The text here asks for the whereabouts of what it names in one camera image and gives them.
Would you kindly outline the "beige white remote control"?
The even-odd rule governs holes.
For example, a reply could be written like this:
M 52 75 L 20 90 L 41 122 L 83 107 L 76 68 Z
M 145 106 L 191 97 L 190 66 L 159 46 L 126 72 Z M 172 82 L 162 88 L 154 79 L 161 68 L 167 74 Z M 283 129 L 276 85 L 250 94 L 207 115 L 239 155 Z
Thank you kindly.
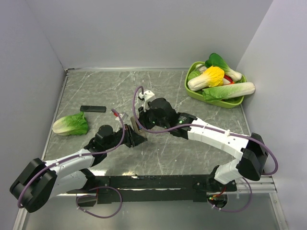
M 138 135 L 140 135 L 140 136 L 146 138 L 146 133 L 145 133 L 145 131 L 144 131 L 142 128 L 140 128 L 140 126 L 137 124 L 135 117 L 131 116 L 131 117 L 130 117 L 130 121 L 131 121 L 133 130 L 134 130 Z

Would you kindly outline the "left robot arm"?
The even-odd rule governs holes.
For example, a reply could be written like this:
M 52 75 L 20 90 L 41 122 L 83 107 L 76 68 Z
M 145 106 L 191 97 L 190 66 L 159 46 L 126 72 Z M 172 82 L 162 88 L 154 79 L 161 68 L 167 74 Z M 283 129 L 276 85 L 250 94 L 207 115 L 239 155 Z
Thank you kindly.
M 94 175 L 89 168 L 102 162 L 107 153 L 120 145 L 136 147 L 147 141 L 141 131 L 125 125 L 117 132 L 109 125 L 99 128 L 89 143 L 69 156 L 43 161 L 31 160 L 10 187 L 18 200 L 18 208 L 32 213 L 39 210 L 51 197 L 71 190 L 85 193 L 94 189 Z

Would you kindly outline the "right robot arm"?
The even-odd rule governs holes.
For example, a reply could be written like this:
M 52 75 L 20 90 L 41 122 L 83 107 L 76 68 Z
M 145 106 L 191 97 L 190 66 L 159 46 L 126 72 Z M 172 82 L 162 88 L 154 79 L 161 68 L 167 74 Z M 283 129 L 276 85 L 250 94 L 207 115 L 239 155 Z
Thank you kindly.
M 165 98 L 150 96 L 141 101 L 138 120 L 145 129 L 162 127 L 175 137 L 208 144 L 234 157 L 212 171 L 209 184 L 213 190 L 220 191 L 227 183 L 243 177 L 260 180 L 268 152 L 259 134 L 239 135 L 212 126 L 193 115 L 176 112 Z

